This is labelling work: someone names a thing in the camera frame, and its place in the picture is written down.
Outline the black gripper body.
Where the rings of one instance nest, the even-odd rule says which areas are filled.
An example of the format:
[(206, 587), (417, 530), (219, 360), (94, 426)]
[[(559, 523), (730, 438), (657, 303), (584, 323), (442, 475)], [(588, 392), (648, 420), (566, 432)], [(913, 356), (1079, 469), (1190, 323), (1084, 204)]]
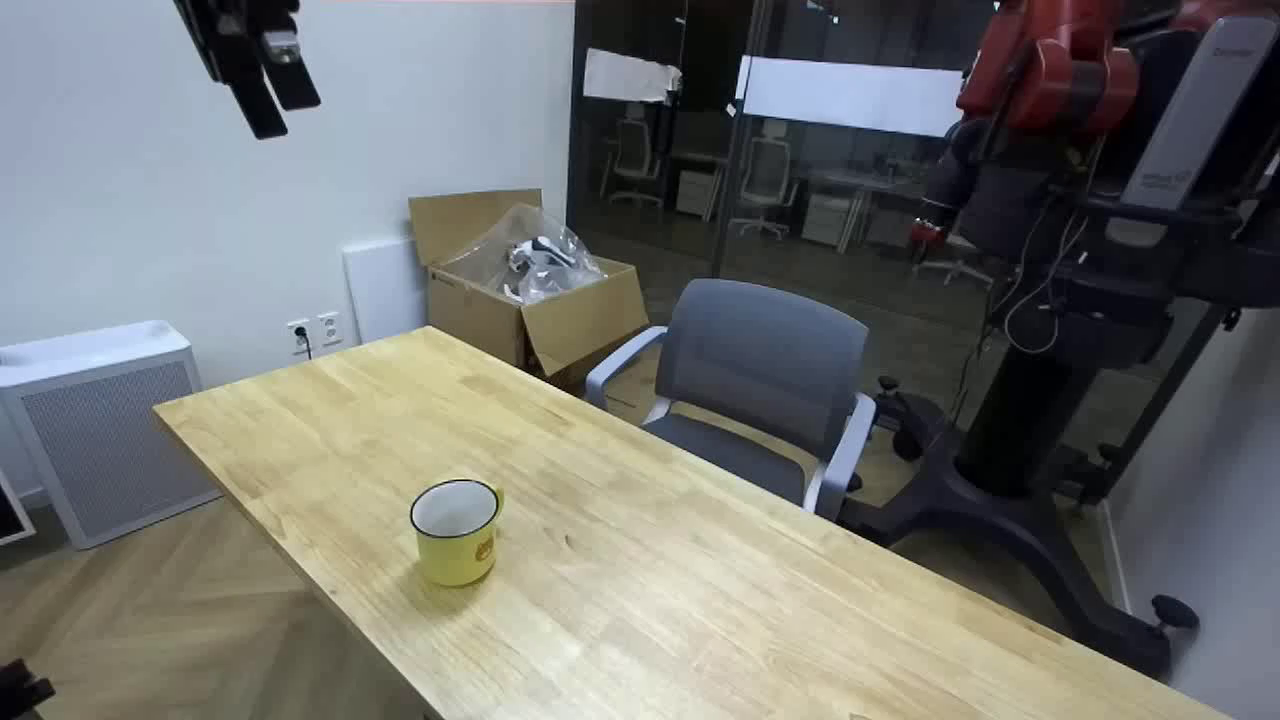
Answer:
[(302, 0), (172, 0), (208, 74), (227, 84), (238, 73), (298, 63)]

